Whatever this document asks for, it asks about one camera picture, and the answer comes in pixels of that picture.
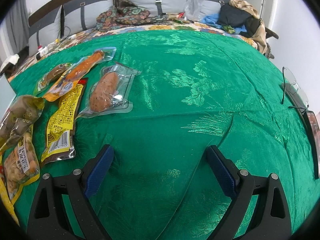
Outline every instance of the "floral blanket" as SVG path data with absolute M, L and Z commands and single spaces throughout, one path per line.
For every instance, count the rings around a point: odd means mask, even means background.
M 173 23 L 172 25 L 140 25 L 137 27 L 126 27 L 117 30 L 111 30 L 108 32 L 100 32 L 96 28 L 89 29 L 77 34 L 74 34 L 67 39 L 60 41 L 59 43 L 53 42 L 48 45 L 49 53 L 45 55 L 43 58 L 46 58 L 54 53 L 57 53 L 63 49 L 70 48 L 77 44 L 81 44 L 83 42 L 91 41 L 94 39 L 99 39 L 101 37 L 106 37 L 110 35 L 122 34 L 122 33 L 130 33 L 130 32 L 141 32 L 141 31 L 152 31 L 152 30 L 184 30 L 184 31 L 196 31 L 196 32 L 207 32 L 217 35 L 229 36 L 233 37 L 253 46 L 255 49 L 258 49 L 257 43 L 253 41 L 251 38 L 245 38 L 241 35 L 234 35 L 226 33 L 223 30 L 208 26 L 202 23 L 190 23 L 190 24 L 177 24 Z M 30 66 L 37 63 L 36 55 L 28 58 L 22 66 L 11 76 L 8 80 L 9 82 L 14 79 L 17 75 L 25 71 Z

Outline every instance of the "plastic bag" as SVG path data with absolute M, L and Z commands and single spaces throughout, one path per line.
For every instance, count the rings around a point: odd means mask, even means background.
M 59 64 L 55 66 L 51 71 L 44 74 L 44 76 L 37 82 L 35 90 L 33 91 L 33 95 L 41 93 L 45 90 L 51 81 L 56 81 L 63 72 L 65 72 L 68 68 L 71 67 L 71 63 Z
M 41 166 L 49 162 L 68 160 L 76 156 L 73 135 L 78 112 L 88 78 L 82 78 L 76 87 L 60 97 L 59 109 L 50 117 L 46 129 L 46 149 L 41 155 Z
M 185 16 L 192 21 L 200 21 L 200 8 L 204 0 L 187 0 L 184 7 Z
M 91 118 L 112 113 L 128 113 L 133 104 L 128 96 L 135 76 L 141 71 L 129 68 L 121 63 L 101 70 L 101 78 L 95 83 L 86 100 L 86 108 L 78 117 Z
M 116 53 L 115 47 L 96 49 L 91 56 L 83 57 L 78 63 L 66 70 L 57 82 L 44 94 L 43 98 L 52 102 L 65 95 L 76 87 L 78 81 L 86 75 L 90 69 L 103 61 L 112 60 Z
M 7 189 L 6 189 L 6 182 L 4 177 L 4 169 L 2 166 L 2 154 L 0 153 L 0 198 L 5 206 L 8 213 L 12 216 L 13 220 L 19 225 L 19 221 L 17 215 L 14 212 L 14 207 L 9 199 Z
M 22 188 L 35 182 L 40 176 L 40 167 L 32 144 L 32 128 L 33 125 L 4 161 L 4 173 L 12 205 L 19 198 Z
M 0 123 L 0 152 L 17 145 L 20 138 L 41 116 L 44 99 L 23 95 L 14 100 Z

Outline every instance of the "silver bolt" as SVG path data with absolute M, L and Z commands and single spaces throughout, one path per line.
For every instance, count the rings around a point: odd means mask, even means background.
M 81 173 L 81 169 L 75 169 L 73 171 L 73 175 L 79 175 Z
M 247 170 L 240 170 L 242 176 L 248 176 L 249 172 Z
M 45 173 L 45 174 L 43 174 L 42 179 L 48 179 L 49 177 L 50 177 L 50 174 L 49 173 Z
M 272 174 L 271 174 L 271 178 L 273 178 L 273 179 L 278 179 L 279 177 L 278 177 L 278 175 L 277 175 L 277 174 L 272 173 Z

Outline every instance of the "white label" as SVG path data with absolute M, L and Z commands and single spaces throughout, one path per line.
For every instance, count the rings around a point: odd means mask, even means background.
M 110 66 L 110 67 L 106 67 L 105 69 L 103 69 L 102 75 L 104 75 L 106 73 L 109 73 L 109 72 L 116 71 L 117 68 L 118 68 L 118 65 L 113 65 L 113 66 Z
M 21 168 L 23 173 L 26 173 L 30 169 L 29 160 L 26 152 L 25 142 L 23 141 L 22 146 L 18 143 L 18 158 L 20 161 Z
M 49 153 L 60 148 L 70 148 L 70 130 L 66 130 L 58 140 L 51 143 Z

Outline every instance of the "gray curtain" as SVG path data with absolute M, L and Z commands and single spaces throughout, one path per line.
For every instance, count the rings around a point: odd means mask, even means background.
M 5 17 L 13 53 L 17 54 L 28 44 L 29 26 L 26 0 L 16 0 Z

